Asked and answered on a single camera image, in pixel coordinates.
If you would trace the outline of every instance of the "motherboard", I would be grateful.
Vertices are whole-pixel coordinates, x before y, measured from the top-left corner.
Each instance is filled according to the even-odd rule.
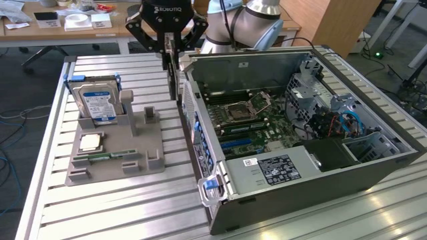
[[[280,99],[268,90],[238,93],[234,98],[209,97],[205,102],[226,160],[290,148],[301,141]]]

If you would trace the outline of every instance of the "robotiq logo text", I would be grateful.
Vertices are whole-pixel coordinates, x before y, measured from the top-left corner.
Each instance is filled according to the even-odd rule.
[[[181,12],[182,9],[180,7],[153,7],[153,13],[158,13],[158,12]]]

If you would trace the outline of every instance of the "metal slotted worktable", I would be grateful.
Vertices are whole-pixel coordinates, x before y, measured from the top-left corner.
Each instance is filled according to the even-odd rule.
[[[425,129],[344,61],[326,58],[427,146]],[[78,111],[60,79],[15,239],[427,239],[425,155],[369,190],[210,236],[160,59],[150,53],[82,56],[64,63],[61,71],[61,75],[86,76],[113,73],[121,75],[122,89],[133,90],[133,111],[149,105],[158,110],[165,171],[64,186]],[[324,81],[337,94],[346,92],[332,75],[325,74]]]

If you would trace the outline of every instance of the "power supply label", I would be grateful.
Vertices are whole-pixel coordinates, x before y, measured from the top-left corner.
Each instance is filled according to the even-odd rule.
[[[269,185],[276,185],[301,178],[288,155],[257,160],[257,165]]]
[[[108,91],[85,92],[82,98],[93,120],[104,122],[116,118],[114,107],[108,102],[110,99]]]

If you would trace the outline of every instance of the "wooden desk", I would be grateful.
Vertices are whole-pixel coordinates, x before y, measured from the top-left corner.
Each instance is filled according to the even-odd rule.
[[[121,54],[129,54],[128,43],[136,42],[132,34],[125,28],[128,17],[126,9],[137,4],[136,2],[108,2],[108,5],[116,6],[116,16],[110,16],[112,28],[101,28],[84,31],[64,31],[64,16],[60,17],[62,27],[38,28],[34,15],[35,12],[53,12],[65,7],[42,7],[38,2],[25,2],[22,12],[31,18],[27,27],[18,29],[6,29],[3,24],[10,24],[6,18],[0,19],[0,47],[30,47],[50,45],[76,45],[76,44],[100,44],[117,43]],[[197,7],[196,11],[204,12],[205,8]],[[293,38],[301,27],[290,20],[286,12],[281,9],[280,18],[284,21],[282,30],[278,36]],[[156,36],[154,31],[146,24],[142,29],[150,36]],[[282,46],[290,46],[292,41],[282,43]]]

